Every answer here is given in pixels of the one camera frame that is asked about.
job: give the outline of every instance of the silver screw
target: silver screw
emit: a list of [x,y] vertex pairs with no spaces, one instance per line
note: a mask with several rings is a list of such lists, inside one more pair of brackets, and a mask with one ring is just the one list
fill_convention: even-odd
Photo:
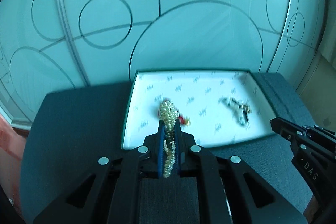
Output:
[[102,157],[102,158],[100,158],[100,159],[98,160],[98,163],[99,163],[100,165],[108,164],[108,163],[109,163],[109,159],[106,158],[106,157]]
[[140,153],[146,153],[147,151],[148,151],[147,146],[142,145],[138,148],[138,152],[140,152]]
[[190,150],[192,152],[199,152],[201,150],[201,147],[199,147],[198,145],[193,145],[192,147],[190,147]]
[[230,160],[234,163],[234,164],[238,164],[240,163],[242,160],[238,157],[238,156],[232,156],[230,158]]

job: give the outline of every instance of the beige wall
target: beige wall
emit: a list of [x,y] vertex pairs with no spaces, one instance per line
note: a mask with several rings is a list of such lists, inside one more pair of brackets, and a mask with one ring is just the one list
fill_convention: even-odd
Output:
[[321,58],[300,97],[316,124],[336,131],[336,70]]

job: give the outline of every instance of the table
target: table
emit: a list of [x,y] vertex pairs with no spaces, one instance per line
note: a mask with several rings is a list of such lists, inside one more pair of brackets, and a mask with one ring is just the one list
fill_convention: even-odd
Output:
[[[314,125],[299,96],[280,74],[257,74],[255,78],[281,117]],[[120,143],[130,90],[131,83],[127,82],[45,97],[28,136],[21,167],[21,206],[28,224],[98,158],[124,155]],[[211,150],[226,158],[239,155],[304,211],[312,193],[291,164],[289,142],[279,135]],[[195,178],[146,179],[141,191],[140,223],[199,223]]]

